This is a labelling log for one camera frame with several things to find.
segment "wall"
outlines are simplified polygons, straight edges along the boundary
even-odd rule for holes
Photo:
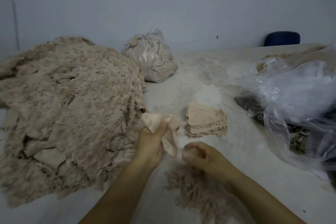
[[[160,28],[172,49],[260,46],[279,30],[301,42],[336,39],[335,0],[15,0],[22,49],[61,35],[83,35],[121,49],[132,35]],[[3,55],[15,46],[12,14],[2,11]]]

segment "clear plastic bag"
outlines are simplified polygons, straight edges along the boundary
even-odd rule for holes
[[[121,54],[137,63],[147,81],[162,82],[177,70],[177,63],[158,29],[133,36]]]
[[[272,151],[301,169],[336,181],[336,48],[267,58],[240,81],[236,102],[265,126]]]

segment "white table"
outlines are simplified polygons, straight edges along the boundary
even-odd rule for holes
[[[330,224],[336,219],[336,194],[332,187],[314,174],[282,162],[268,148],[264,128],[256,124],[234,101],[230,85],[251,63],[266,54],[301,51],[317,44],[277,47],[235,48],[175,54],[178,73],[161,83],[147,83],[144,100],[149,112],[185,116],[191,100],[228,114],[226,136],[205,136],[201,140],[220,150],[237,168],[267,189],[309,224]],[[183,147],[191,139],[180,136]],[[162,190],[165,171],[177,163],[163,158],[152,174],[132,223],[201,223],[197,213],[174,204],[178,191]],[[49,195],[15,209],[5,206],[0,196],[1,223],[77,223],[99,200],[102,192],[88,188],[56,200]]]

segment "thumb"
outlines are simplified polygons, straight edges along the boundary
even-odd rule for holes
[[[205,160],[203,158],[200,158],[190,150],[183,151],[182,159],[193,167],[197,167],[198,169],[202,170],[204,169]]]
[[[166,133],[168,127],[168,123],[166,121],[161,122],[157,130],[153,133],[154,135],[158,136],[160,139]]]

